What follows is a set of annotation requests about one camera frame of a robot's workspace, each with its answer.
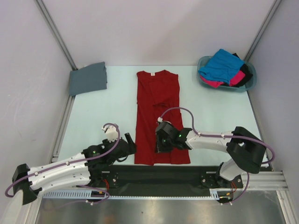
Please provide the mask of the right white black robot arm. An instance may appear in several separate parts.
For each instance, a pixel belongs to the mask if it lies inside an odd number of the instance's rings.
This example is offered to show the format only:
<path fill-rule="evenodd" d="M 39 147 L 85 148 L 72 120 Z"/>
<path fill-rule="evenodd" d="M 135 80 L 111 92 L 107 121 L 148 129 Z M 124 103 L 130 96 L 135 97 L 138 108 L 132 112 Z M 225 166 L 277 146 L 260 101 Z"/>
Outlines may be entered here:
<path fill-rule="evenodd" d="M 172 150 L 210 149 L 228 153 L 213 175 L 201 178 L 205 188 L 227 188 L 243 173 L 258 174 L 263 163 L 266 146 L 247 129 L 237 126 L 231 132 L 196 133 L 191 128 L 176 129 L 170 122 L 160 122 L 155 130 L 156 152 Z"/>

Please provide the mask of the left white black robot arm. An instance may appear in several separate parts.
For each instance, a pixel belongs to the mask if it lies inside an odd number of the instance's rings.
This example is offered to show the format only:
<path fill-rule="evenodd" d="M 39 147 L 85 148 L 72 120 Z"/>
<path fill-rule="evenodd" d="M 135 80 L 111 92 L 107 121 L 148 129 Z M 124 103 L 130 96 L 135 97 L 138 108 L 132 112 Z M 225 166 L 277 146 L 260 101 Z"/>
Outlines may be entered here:
<path fill-rule="evenodd" d="M 123 162 L 136 153 L 136 144 L 129 133 L 120 139 L 104 139 L 99 145 L 89 146 L 81 153 L 52 164 L 30 168 L 26 163 L 19 165 L 12 177 L 12 184 L 5 195 L 23 193 L 24 205 L 53 190 L 87 185 L 97 187 L 103 182 L 103 171 L 116 161 Z"/>

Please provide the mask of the red t shirt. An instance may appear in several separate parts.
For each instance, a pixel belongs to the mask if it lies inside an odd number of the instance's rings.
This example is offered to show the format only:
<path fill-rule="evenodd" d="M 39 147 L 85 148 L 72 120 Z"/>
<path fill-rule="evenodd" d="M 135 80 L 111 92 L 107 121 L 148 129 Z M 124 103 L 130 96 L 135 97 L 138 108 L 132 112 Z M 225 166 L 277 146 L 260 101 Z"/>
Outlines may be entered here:
<path fill-rule="evenodd" d="M 178 130 L 183 128 L 179 107 L 180 86 L 178 75 L 167 70 L 155 73 L 137 72 L 137 120 L 135 163 L 189 164 L 187 149 L 173 149 L 169 153 L 156 153 L 157 119 L 171 122 Z"/>

